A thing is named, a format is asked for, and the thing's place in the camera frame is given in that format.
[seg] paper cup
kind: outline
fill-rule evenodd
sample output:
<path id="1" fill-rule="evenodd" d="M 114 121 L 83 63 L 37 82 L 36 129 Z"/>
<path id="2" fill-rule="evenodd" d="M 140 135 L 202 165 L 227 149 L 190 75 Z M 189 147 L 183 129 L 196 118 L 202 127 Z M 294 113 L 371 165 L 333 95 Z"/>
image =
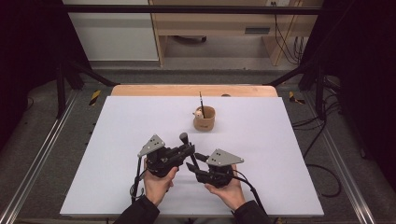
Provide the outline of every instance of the paper cup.
<path id="1" fill-rule="evenodd" d="M 216 111 L 212 106 L 204 105 L 205 118 L 197 118 L 195 116 L 193 124 L 194 128 L 200 132 L 209 132 L 215 126 Z"/>

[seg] wall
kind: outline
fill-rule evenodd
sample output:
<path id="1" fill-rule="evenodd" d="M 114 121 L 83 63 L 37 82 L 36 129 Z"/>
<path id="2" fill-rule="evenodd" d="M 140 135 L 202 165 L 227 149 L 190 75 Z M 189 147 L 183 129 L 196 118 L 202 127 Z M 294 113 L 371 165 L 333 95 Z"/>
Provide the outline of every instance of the wall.
<path id="1" fill-rule="evenodd" d="M 65 4 L 147 5 L 145 0 L 64 0 Z M 146 14 L 69 13 L 90 61 L 158 61 Z"/>

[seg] white table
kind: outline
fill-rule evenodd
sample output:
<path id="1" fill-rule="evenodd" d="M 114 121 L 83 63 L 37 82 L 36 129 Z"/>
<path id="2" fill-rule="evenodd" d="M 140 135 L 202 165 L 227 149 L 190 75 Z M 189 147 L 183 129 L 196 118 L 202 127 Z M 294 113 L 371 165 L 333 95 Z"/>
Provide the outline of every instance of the white table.
<path id="1" fill-rule="evenodd" d="M 221 148 L 245 159 L 238 164 L 238 170 L 256 188 L 268 215 L 323 216 L 281 98 L 205 97 L 204 103 L 217 113 L 210 133 L 200 133 L 192 125 L 199 97 L 107 97 L 61 214 L 120 214 L 131 204 L 129 189 L 141 147 L 155 133 L 167 147 L 178 147 L 178 136 L 186 132 L 197 152 L 210 155 Z M 204 163 L 199 164 L 207 169 Z M 231 215 L 230 209 L 198 183 L 186 165 L 180 166 L 174 184 L 159 206 L 161 216 Z M 247 200 L 254 199 L 249 187 L 242 186 Z"/>

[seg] hand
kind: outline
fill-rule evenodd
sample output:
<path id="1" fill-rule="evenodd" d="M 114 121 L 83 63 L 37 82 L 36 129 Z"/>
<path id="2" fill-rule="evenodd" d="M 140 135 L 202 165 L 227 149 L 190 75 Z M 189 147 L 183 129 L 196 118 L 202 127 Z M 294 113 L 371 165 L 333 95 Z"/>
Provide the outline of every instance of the hand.
<path id="1" fill-rule="evenodd" d="M 233 170 L 236 171 L 236 165 L 233 164 L 232 167 Z M 218 195 L 223 200 L 223 202 L 233 211 L 238 209 L 242 204 L 246 202 L 244 193 L 242 192 L 241 182 L 237 179 L 232 179 L 227 186 L 220 189 L 217 189 L 210 184 L 205 184 L 205 187 L 212 194 Z"/>
<path id="2" fill-rule="evenodd" d="M 176 172 L 177 167 L 173 167 L 168 175 L 162 178 L 153 175 L 150 171 L 145 172 L 143 182 L 145 184 L 146 197 L 154 203 L 155 206 L 158 206 L 163 201 L 166 191 L 174 186 L 172 180 L 175 178 Z"/>

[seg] sleeve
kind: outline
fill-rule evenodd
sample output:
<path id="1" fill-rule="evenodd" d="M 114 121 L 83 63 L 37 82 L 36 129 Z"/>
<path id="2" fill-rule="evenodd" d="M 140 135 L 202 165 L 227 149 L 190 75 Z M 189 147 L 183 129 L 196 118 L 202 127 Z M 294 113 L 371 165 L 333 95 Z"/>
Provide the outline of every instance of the sleeve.
<path id="1" fill-rule="evenodd" d="M 233 216 L 238 224 L 270 224 L 271 219 L 255 201 L 244 203 L 235 210 Z"/>
<path id="2" fill-rule="evenodd" d="M 152 224 L 160 210 L 145 195 L 131 204 L 114 224 Z"/>

